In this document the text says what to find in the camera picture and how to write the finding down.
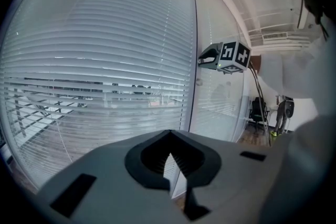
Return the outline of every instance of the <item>wall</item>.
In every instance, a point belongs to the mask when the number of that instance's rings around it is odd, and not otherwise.
[[[258,97],[257,88],[255,85],[254,78],[251,72],[245,72],[248,78],[248,83],[250,87],[250,97],[254,100],[255,97]],[[258,77],[259,83],[264,94],[264,99],[267,105],[267,108],[270,110],[270,118],[269,125],[275,126],[276,124],[276,116],[277,116],[277,103],[276,103],[276,95],[278,94],[275,90],[268,87],[261,77]],[[317,116],[317,109],[312,99],[294,99],[295,109],[293,117],[290,119],[290,122],[286,128],[290,131],[294,131],[297,127],[303,125],[304,123],[314,119]]]

